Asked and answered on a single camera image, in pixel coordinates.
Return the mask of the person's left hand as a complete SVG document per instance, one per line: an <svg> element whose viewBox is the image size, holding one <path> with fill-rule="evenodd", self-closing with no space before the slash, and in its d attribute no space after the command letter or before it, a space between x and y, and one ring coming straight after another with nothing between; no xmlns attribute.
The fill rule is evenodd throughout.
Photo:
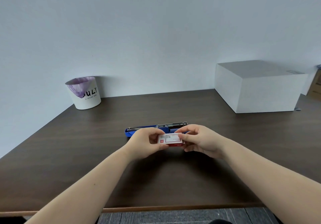
<svg viewBox="0 0 321 224"><path fill-rule="evenodd" d="M123 147L131 161L146 158L158 151L168 149L168 145L150 144L149 134L164 134L164 132L157 128L143 128L139 129L129 139Z"/></svg>

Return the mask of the person's right hand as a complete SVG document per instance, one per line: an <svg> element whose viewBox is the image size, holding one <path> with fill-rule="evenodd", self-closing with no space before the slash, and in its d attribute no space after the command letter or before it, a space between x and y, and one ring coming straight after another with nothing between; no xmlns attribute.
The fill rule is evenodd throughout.
<svg viewBox="0 0 321 224"><path fill-rule="evenodd" d="M224 158L222 151L224 137L213 130L202 125L190 124L179 128L175 133L195 135L195 142L184 142L182 148L185 152L199 152L211 158Z"/></svg>

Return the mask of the red and white staple box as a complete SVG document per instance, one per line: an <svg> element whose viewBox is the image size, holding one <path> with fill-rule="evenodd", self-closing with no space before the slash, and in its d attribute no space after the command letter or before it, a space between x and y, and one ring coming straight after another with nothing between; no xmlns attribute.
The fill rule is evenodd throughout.
<svg viewBox="0 0 321 224"><path fill-rule="evenodd" d="M181 133L167 133L158 136L157 143L169 146L183 146L184 142L179 138Z"/></svg>

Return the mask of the person's left forearm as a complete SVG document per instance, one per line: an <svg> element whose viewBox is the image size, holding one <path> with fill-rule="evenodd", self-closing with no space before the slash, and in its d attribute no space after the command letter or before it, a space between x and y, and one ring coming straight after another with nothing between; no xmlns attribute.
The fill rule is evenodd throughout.
<svg viewBox="0 0 321 224"><path fill-rule="evenodd" d="M25 224L94 224L124 170L138 157L129 146L122 147L55 197Z"/></svg>

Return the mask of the person's right forearm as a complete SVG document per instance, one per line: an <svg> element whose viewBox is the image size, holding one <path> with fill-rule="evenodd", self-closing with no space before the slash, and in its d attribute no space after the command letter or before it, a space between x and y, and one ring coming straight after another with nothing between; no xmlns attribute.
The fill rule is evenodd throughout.
<svg viewBox="0 0 321 224"><path fill-rule="evenodd" d="M321 224L321 184L228 140L220 153L284 224Z"/></svg>

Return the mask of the blue stapler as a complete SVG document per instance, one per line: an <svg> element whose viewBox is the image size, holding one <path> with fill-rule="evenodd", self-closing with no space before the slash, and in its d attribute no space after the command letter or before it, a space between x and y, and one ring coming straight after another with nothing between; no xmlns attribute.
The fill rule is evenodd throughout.
<svg viewBox="0 0 321 224"><path fill-rule="evenodd" d="M125 129L125 135L126 137L131 137L137 130L143 129L143 128L158 128L164 131L166 134L174 133L177 129L182 128L186 125L188 125L188 123L185 121L185 122L177 122L177 123L169 123L169 124L129 127Z"/></svg>

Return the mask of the white desktop waste bin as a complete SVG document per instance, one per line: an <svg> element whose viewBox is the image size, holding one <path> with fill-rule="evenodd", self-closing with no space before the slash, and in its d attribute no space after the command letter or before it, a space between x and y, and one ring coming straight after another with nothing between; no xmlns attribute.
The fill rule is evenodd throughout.
<svg viewBox="0 0 321 224"><path fill-rule="evenodd" d="M73 101L76 109L79 110L86 110L93 107L96 107L101 103L101 97L99 94L98 86L96 83L96 78L94 76L87 76L91 78L91 84L90 87L85 92L85 97L82 99L75 96L66 86L68 93L71 97L71 100Z"/></svg>

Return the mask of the large white box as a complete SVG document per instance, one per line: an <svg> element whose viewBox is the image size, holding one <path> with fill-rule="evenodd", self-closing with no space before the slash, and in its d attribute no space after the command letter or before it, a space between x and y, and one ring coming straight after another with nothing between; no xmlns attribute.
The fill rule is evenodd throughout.
<svg viewBox="0 0 321 224"><path fill-rule="evenodd" d="M235 113L294 111L307 78L263 60L218 63L215 90Z"/></svg>

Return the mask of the purple bin liner bag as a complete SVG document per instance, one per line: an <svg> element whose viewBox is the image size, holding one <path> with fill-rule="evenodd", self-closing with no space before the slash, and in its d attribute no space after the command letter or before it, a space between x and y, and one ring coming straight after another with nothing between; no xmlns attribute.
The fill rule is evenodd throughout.
<svg viewBox="0 0 321 224"><path fill-rule="evenodd" d="M68 89L77 97L85 97L85 92L90 87L91 78L90 77L80 77L74 78L65 83Z"/></svg>

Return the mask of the brown cardboard box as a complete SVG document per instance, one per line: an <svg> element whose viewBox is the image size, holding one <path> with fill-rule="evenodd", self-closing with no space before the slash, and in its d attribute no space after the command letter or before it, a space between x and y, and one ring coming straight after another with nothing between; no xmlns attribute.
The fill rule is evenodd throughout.
<svg viewBox="0 0 321 224"><path fill-rule="evenodd" d="M321 67L318 68L307 92L307 97L321 102Z"/></svg>

